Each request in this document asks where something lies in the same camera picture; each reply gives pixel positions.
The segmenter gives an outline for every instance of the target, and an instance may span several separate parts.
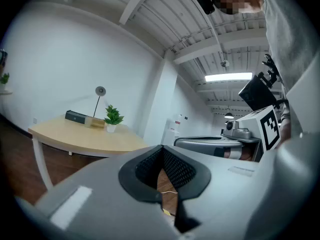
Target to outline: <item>wooden table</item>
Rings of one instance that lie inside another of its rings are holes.
[[[69,153],[106,158],[147,147],[143,139],[124,124],[119,124],[114,133],[108,133],[103,128],[85,127],[84,124],[67,120],[64,115],[35,124],[28,132],[32,134],[36,163],[48,190],[53,184],[46,167],[42,143]]]

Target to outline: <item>table leg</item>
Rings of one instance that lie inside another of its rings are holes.
[[[39,142],[36,137],[33,137],[32,142],[33,142],[35,160],[38,165],[42,180],[46,188],[50,190],[53,188],[53,184],[51,182],[51,179],[47,170],[47,166],[44,158],[44,152],[42,149],[42,143]]]

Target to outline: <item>potted plant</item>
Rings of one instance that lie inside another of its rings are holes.
[[[119,111],[112,105],[106,108],[106,116],[108,117],[104,119],[107,123],[106,131],[108,133],[114,133],[117,125],[124,120],[124,116],[120,116]]]
[[[3,92],[6,87],[6,83],[9,81],[10,74],[5,73],[0,79],[0,92]]]

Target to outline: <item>gray sleeve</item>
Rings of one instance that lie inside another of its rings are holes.
[[[283,95],[283,99],[287,99],[286,97],[286,89],[284,87],[284,85],[282,85],[282,95]],[[289,119],[290,120],[290,106],[288,103],[284,103],[283,105],[283,112],[282,112],[282,115],[281,115],[281,122],[284,120],[284,119]]]

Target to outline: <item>wooden floor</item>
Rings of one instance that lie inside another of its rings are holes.
[[[46,192],[34,156],[32,140],[7,123],[0,120],[1,162],[8,181],[16,196],[31,204]],[[101,158],[74,154],[43,146],[45,163],[53,185],[74,174],[86,165]],[[173,191],[166,173],[162,170],[158,177],[158,191]],[[177,195],[166,193],[162,195],[163,208],[171,214],[176,214]]]

